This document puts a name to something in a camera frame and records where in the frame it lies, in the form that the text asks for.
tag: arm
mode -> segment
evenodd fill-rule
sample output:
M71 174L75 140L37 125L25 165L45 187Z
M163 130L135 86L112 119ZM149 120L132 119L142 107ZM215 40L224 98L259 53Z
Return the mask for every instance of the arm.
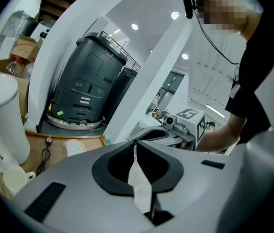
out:
M230 115L227 124L214 132L205 133L196 151L221 151L236 143L240 133L247 122L246 118Z

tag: ceiling light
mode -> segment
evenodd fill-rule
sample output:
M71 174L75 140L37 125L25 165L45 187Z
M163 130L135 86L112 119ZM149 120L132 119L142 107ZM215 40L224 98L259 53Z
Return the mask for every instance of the ceiling light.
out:
M138 27L137 24L132 24L131 27L132 27L132 29L134 29L134 30L138 30L138 29L139 29L139 27Z
M188 56L186 53L183 53L183 54L182 54L182 58L185 59L185 60L188 60L188 59L189 59L189 56Z
M179 12L174 11L173 13L171 13L171 18L172 18L173 20L175 20L175 19L178 18L179 15L180 15Z
M209 109L211 109L212 111L214 111L216 114L218 114L221 117L225 117L222 113L218 112L217 110L213 109L210 105L206 105Z

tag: black t-shirt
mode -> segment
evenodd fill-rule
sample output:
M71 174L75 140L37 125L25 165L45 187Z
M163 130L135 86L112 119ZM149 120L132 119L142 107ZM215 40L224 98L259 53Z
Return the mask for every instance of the black t-shirt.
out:
M240 143L248 142L254 135L270 127L255 90L267 77L274 66L274 11L265 10L253 35L247 42L239 72L235 71L232 88L239 84L240 89L234 98L231 96L226 110L238 117L247 118Z

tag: white cup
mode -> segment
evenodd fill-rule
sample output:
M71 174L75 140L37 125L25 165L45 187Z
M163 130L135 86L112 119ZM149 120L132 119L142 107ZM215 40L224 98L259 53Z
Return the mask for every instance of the white cup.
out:
M35 172L26 173L20 166L11 165L3 173L3 181L12 196L16 195L30 180Z

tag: black cable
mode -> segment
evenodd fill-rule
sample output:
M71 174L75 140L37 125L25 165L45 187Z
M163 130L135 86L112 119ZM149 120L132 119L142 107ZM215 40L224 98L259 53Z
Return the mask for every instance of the black cable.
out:
M52 142L52 140L51 140L50 136L48 138L46 138L46 140L45 140L46 147L42 150L41 163L38 166L38 168L36 169L36 175L39 175L45 171L46 163L50 159L50 151L48 148L50 147L51 142Z
M233 65L238 65L239 63L234 63L234 62L230 61L229 59L227 59L225 57L225 55L223 53L221 53L221 51L216 47L216 45L214 44L214 42L210 39L210 37L207 35L206 31L201 26L201 23L199 21L199 17L197 16L196 11L193 10L193 12L194 12L194 14L195 14L195 16L197 18L197 21L198 21L198 24L200 26L201 32L204 34L205 38L210 42L210 44L214 47L214 49L217 50L219 52L219 54L222 55L228 62L230 62Z

